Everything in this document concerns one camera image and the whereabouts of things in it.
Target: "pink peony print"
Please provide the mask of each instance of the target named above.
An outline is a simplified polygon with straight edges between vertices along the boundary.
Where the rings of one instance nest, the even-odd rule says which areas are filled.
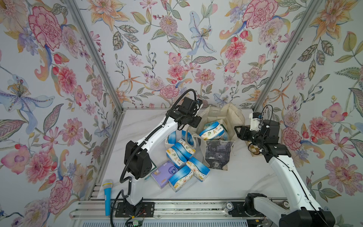
[[[48,198],[33,200],[27,205],[21,222],[26,227],[42,226],[48,218],[48,211]]]
[[[226,58],[228,60],[234,60],[240,58],[246,52],[246,45],[242,41],[231,43],[226,50]]]
[[[93,104],[86,104],[86,112],[89,114],[89,115],[92,115],[96,112],[96,106],[93,105]]]
[[[73,70],[68,67],[62,67],[58,72],[58,83],[65,93],[73,93],[77,85],[76,75],[73,73]]]
[[[11,151],[1,159],[1,163],[6,168],[11,169],[13,173],[20,174],[25,170],[25,166],[28,164],[30,153],[26,145],[15,146],[18,150]]]
[[[155,77],[154,79],[151,79],[151,81],[150,81],[150,88],[155,91],[159,91],[164,86],[165,86],[165,84],[163,82],[163,79],[161,79],[160,77]]]
[[[28,16],[29,26],[38,43],[47,45],[52,51],[62,42],[62,30],[56,16],[42,6],[34,6],[33,14]]]
[[[338,150],[338,148],[340,148],[340,151],[344,154],[345,157],[348,157],[347,154],[349,154],[350,156],[354,157],[355,154],[353,152],[351,152],[348,149],[354,149],[355,146],[350,145],[350,144],[346,144],[344,145],[346,142],[348,142],[349,137],[344,137],[342,140],[340,140],[340,134],[336,133],[335,134],[335,139],[329,137],[330,141],[335,144],[336,146],[334,147],[334,150]]]
[[[258,42],[264,43],[274,39],[283,27],[284,22],[280,18],[274,18],[260,28]]]
[[[59,213],[67,205],[72,194],[72,186],[72,180],[68,176],[64,176],[61,181],[56,181],[48,200],[49,211],[52,214]]]
[[[214,76],[216,74],[214,72],[212,72],[210,69],[203,69],[203,71],[199,71],[195,74],[195,81],[197,83],[201,83],[204,86],[207,86],[208,84],[211,84],[212,81],[214,80]]]
[[[325,109],[322,112],[323,117],[326,117],[331,122],[339,122],[344,120],[344,116],[342,115],[343,110],[338,102],[331,105],[329,108]]]
[[[68,119],[68,124],[64,124],[63,129],[60,133],[63,135],[63,141],[68,141],[68,146],[74,145],[74,141],[77,141],[79,139],[83,138],[82,132],[82,122],[78,121],[78,118]]]
[[[248,72],[242,73],[242,84],[252,84],[258,79],[264,77],[267,70],[260,70],[257,67],[252,67]]]
[[[160,89],[160,95],[164,98],[173,98],[179,94],[179,88],[176,88],[174,85],[167,85]]]
[[[137,58],[136,56],[133,56],[132,54],[129,56],[129,61],[132,65],[136,65],[136,66],[141,66],[142,64],[144,64],[140,59]]]
[[[230,75],[224,77],[224,83],[227,84],[228,86],[231,84],[235,84],[236,80],[233,79],[233,77],[231,77]]]
[[[240,65],[240,60],[232,60],[226,64],[224,67],[225,71],[230,71],[231,73],[234,73],[237,69],[237,67]]]
[[[284,142],[285,144],[291,149],[291,150],[297,150],[301,147],[301,136],[299,135],[299,132],[291,127],[287,127],[282,131],[282,134],[284,136]]]
[[[360,183],[363,175],[355,172],[358,169],[356,165],[349,166],[348,164],[349,159],[346,156],[342,159],[334,157],[333,162],[326,160],[325,168],[330,171],[328,184],[336,186],[339,192],[343,192],[344,186],[345,193],[354,195],[356,191],[363,191],[363,185]]]
[[[275,0],[252,0],[247,6],[242,22],[247,22],[247,28],[261,27],[272,19],[277,8]]]
[[[174,78],[179,78],[182,77],[184,74],[184,68],[181,65],[172,65],[170,66],[169,70],[168,70],[168,74],[171,77]]]
[[[91,80],[92,83],[92,91],[91,94],[97,97],[97,100],[100,101],[102,99],[102,79],[101,76],[98,75],[97,78]]]
[[[169,63],[169,65],[179,64],[181,59],[182,59],[182,57],[180,56],[180,54],[175,54],[175,53],[170,52],[168,63]]]
[[[53,133],[53,129],[49,129],[49,135],[50,136],[47,136],[47,135],[43,136],[43,139],[45,139],[48,142],[42,144],[42,148],[45,148],[45,147],[49,146],[48,150],[52,149],[53,144],[58,143],[58,141],[56,141],[56,138],[60,135],[60,133],[61,132],[58,132],[58,127],[55,128],[54,133]]]
[[[300,120],[300,114],[295,111],[289,111],[284,115],[284,123],[287,127],[296,128]]]
[[[323,117],[314,117],[310,120],[309,129],[318,139],[328,138],[333,133],[333,125]]]
[[[50,173],[52,167],[52,158],[48,152],[40,151],[33,154],[29,161],[29,167],[26,169],[28,182],[35,184],[37,181],[42,181]]]
[[[74,90],[74,99],[79,106],[81,106],[81,102],[86,101],[86,95],[80,85]]]
[[[77,58],[78,55],[78,40],[73,29],[68,26],[62,28],[62,43],[69,53]]]
[[[167,34],[172,35],[178,29],[178,24],[172,16],[164,16],[159,23],[161,29]]]

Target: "orange lily print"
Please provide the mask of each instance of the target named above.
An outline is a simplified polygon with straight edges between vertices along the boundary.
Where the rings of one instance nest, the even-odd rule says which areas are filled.
[[[276,89],[276,88],[273,89],[272,91],[270,91],[270,92],[274,92],[275,95],[276,95],[274,98],[272,98],[272,99],[275,99],[275,100],[273,100],[271,102],[276,102],[281,97],[282,105],[286,109],[285,103],[284,103],[284,96],[287,97],[287,98],[289,98],[289,97],[287,95],[285,95],[284,91],[286,91],[286,89],[289,87],[291,81],[292,81],[292,79],[290,80],[289,84],[282,91],[280,91],[279,89]]]
[[[118,0],[87,0],[91,5],[88,10],[91,11],[92,24],[103,20],[113,32],[115,21],[132,21],[123,12],[120,12],[126,5]]]
[[[319,16],[312,21],[309,27],[318,27],[317,35],[313,42],[325,33],[340,42],[340,25],[352,21],[349,11],[351,11],[357,0],[327,0],[325,9],[319,12]]]
[[[131,77],[131,72],[130,72],[129,66],[128,65],[126,65],[126,66],[127,66],[128,72],[129,72],[129,77],[126,80],[121,81],[121,83],[120,83],[120,85],[118,86],[117,89],[119,89],[123,83],[128,83],[129,86],[128,86],[128,88],[126,90],[128,90],[130,88],[130,86],[131,86],[130,91],[129,91],[129,93],[130,93],[131,90],[132,90],[132,87],[133,87],[133,84],[132,84],[133,82],[136,82],[136,83],[139,83],[139,84],[145,84],[145,83],[141,83],[141,82],[135,80],[139,76],[138,77]]]

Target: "blue and white tissue pack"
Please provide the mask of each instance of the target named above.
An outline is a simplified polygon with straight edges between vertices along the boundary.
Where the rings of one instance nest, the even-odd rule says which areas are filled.
[[[166,156],[178,170],[185,166],[185,163],[187,162],[187,159],[175,146],[172,146],[166,150]]]
[[[171,148],[176,143],[176,131],[173,131],[168,137],[165,139],[165,147],[166,149]]]
[[[223,138],[224,135],[224,128],[217,121],[199,133],[199,136],[204,140],[218,140]]]
[[[185,139],[185,133],[186,133],[186,131],[184,131],[184,130],[181,131],[181,138],[184,141],[188,141],[188,144],[194,146],[194,141],[193,141],[193,138],[192,138],[192,134],[188,133],[188,138]]]
[[[182,153],[182,155],[187,160],[189,160],[195,153],[195,150],[189,147],[187,143],[185,143],[185,141],[182,139],[180,139],[174,146]]]
[[[193,177],[193,171],[188,167],[184,166],[176,174],[169,179],[169,185],[175,192],[179,191],[185,183]]]
[[[207,178],[210,172],[210,169],[208,169],[205,165],[203,165],[201,162],[198,161],[198,159],[194,157],[187,161],[187,166],[192,170],[194,176],[202,182]]]

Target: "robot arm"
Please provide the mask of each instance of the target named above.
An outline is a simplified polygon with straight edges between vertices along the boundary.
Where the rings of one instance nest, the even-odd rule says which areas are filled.
[[[281,208],[265,195],[248,194],[245,203],[246,212],[260,212],[279,227],[333,227],[334,216],[329,211],[323,211],[319,203],[312,197],[295,168],[289,150],[285,145],[278,143],[280,124],[271,120],[261,122],[260,116],[260,113],[250,114],[251,127],[237,126],[235,131],[240,139],[258,146],[266,162],[276,173],[289,201],[290,209]]]

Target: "blue lily print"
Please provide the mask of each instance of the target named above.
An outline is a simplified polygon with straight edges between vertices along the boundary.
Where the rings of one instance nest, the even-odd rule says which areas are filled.
[[[111,124],[112,122],[109,124],[109,126],[106,127],[105,122],[102,121],[101,129],[100,128],[96,129],[94,131],[94,134],[98,137],[103,137],[103,136],[111,137],[111,134],[109,133],[109,130],[112,128]]]
[[[28,97],[31,93],[28,90],[29,87],[26,81],[15,74],[11,75],[13,75],[13,80],[8,80],[8,90],[10,90],[11,94],[0,89],[0,103],[4,105],[7,112],[18,110],[18,113],[22,118],[24,117],[20,111],[24,111],[28,115],[29,122],[25,132],[30,134],[38,125],[38,121],[32,111],[35,107],[49,107],[53,103],[54,96],[38,96],[36,98]]]
[[[191,38],[194,39],[194,42],[196,45],[193,50],[191,50],[187,53],[187,55],[195,55],[200,46],[203,46],[203,49],[207,53],[217,52],[216,50],[213,49],[212,45],[208,44],[205,41],[206,39],[208,39],[208,37],[212,33],[212,26],[211,25],[208,25],[208,27],[204,26],[204,28],[202,28],[199,31],[199,28],[198,28],[199,24],[200,24],[200,19],[199,19],[198,14],[194,11],[191,11],[190,12],[189,30],[192,32]]]
[[[227,104],[228,96],[221,97],[221,94],[214,93],[214,100],[219,104],[219,107],[223,107]]]

